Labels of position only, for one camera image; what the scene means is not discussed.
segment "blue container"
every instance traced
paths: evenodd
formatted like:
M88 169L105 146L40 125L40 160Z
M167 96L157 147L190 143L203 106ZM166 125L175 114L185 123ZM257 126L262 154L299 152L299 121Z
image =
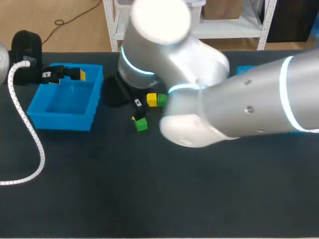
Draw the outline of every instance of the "blue container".
M243 74L249 71L250 69L253 69L254 67L256 66L238 66L236 70L236 75Z
M317 39L317 47L319 47L319 14L316 17L311 33Z
M54 63L80 67L86 81L70 77L60 84L41 84L27 110L36 128L90 131L103 84L103 66Z

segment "dark gray table mat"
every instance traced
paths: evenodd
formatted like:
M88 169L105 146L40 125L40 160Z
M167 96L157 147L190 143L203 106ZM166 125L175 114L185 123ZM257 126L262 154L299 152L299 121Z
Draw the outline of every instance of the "dark gray table mat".
M231 74L296 52L227 52ZM44 62L101 64L116 53L45 53ZM0 87L0 180L39 163ZM16 86L24 110L37 86ZM161 136L160 115L137 133L133 109L99 103L90 133L38 130L46 153L33 181L0 187L0 238L318 237L319 135L247 137L201 149Z

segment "black object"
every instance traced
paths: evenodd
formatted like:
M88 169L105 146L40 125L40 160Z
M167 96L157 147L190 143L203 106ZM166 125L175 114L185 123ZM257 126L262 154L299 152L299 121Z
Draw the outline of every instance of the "black object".
M14 75L14 83L25 85L27 83L41 83L42 81L42 45L38 34L22 30L17 32L12 40L10 65L20 61L30 61L31 67L20 68Z
M81 69L79 67L68 68L63 65L58 66L49 66L42 68L42 83L56 83L60 84L60 79L64 78L65 76L69 76L71 80L83 80L81 77Z
M230 74L297 51L225 52ZM44 53L43 62L103 65L116 53ZM15 86L26 111L37 85ZM36 146L0 86L0 179L33 173ZM319 135L246 137L194 149L136 132L132 106L99 103L91 132L37 130L46 164L0 187L0 238L318 237Z
M267 42L307 41L318 11L318 0L278 0Z
M146 101L148 92L149 89L138 89L128 85L118 72L111 77L106 77L102 87L104 104L117 108L127 103L132 103L135 108L135 113L133 114L135 120L145 117L148 110Z

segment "white shelf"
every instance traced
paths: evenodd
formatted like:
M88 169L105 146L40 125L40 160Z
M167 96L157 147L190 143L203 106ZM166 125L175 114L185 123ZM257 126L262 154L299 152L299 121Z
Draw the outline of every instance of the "white shelf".
M121 17L117 13L115 19L117 40L123 40L125 26L121 22ZM199 26L193 34L199 39L212 38L248 38L260 37L262 25L256 17L249 0L244 0L244 7L239 19L230 20L204 20L201 19Z

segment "screw hole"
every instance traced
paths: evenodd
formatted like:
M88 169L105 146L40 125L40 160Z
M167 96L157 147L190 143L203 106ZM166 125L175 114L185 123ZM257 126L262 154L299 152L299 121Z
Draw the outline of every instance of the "screw hole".
M252 106L247 106L245 111L246 111L246 113L252 114L254 112L254 108Z
M247 79L247 80L245 81L245 85L248 86L251 82L252 82L252 80Z

